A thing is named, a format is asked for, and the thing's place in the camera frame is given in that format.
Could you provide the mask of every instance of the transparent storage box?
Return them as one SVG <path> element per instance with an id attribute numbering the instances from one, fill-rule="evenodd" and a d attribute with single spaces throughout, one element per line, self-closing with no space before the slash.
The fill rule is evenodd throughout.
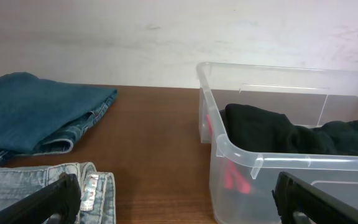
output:
<path id="1" fill-rule="evenodd" d="M 201 142 L 212 145 L 209 189 L 218 223 L 278 223 L 271 191 L 289 172 L 358 209 L 358 156 L 259 153 L 233 145 L 219 110 L 229 103 L 285 114 L 314 128 L 358 119 L 358 72 L 201 63 Z"/>

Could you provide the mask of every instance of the brown wooden surface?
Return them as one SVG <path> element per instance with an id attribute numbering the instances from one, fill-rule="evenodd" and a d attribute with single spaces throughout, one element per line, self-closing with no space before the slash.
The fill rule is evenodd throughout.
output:
<path id="1" fill-rule="evenodd" d="M 104 117 L 68 154 L 22 157 L 7 167 L 93 162 L 116 181 L 121 223 L 215 223 L 211 145 L 198 133 L 199 90 L 117 86 Z"/>

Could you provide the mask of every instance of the white tag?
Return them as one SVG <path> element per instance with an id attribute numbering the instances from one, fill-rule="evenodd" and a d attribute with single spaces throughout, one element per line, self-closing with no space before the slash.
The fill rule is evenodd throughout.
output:
<path id="1" fill-rule="evenodd" d="M 92 211 L 96 187 L 98 186 L 98 174 L 87 175 L 84 181 L 84 187 L 81 198 L 81 211 Z"/>

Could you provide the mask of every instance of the wall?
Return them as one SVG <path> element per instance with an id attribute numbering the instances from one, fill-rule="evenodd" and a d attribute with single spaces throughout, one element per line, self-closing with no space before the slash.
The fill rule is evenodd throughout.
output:
<path id="1" fill-rule="evenodd" d="M 204 61 L 358 70 L 358 1 L 0 0 L 0 76 L 198 88 Z"/>

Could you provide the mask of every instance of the folded clothing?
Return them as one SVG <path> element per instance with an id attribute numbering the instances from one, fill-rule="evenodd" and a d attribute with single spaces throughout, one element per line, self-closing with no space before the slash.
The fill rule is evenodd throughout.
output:
<path id="1" fill-rule="evenodd" d="M 70 152 L 105 114 L 117 91 L 41 80 L 29 73 L 0 78 L 0 165 L 20 155 Z"/>
<path id="2" fill-rule="evenodd" d="M 292 125 L 284 114 L 237 104 L 221 115 L 230 141 L 247 151 L 358 156 L 358 121 L 308 129 Z"/>
<path id="3" fill-rule="evenodd" d="M 13 169 L 0 168 L 0 211 L 52 184 L 59 179 L 59 175 L 63 172 L 77 176 L 82 192 L 84 192 L 86 179 L 89 176 L 96 175 L 98 177 L 91 209 L 81 209 L 77 215 L 76 223 L 116 223 L 114 176 L 112 173 L 97 172 L 91 162 Z M 83 207 L 85 199 L 83 194 L 81 207 Z"/>

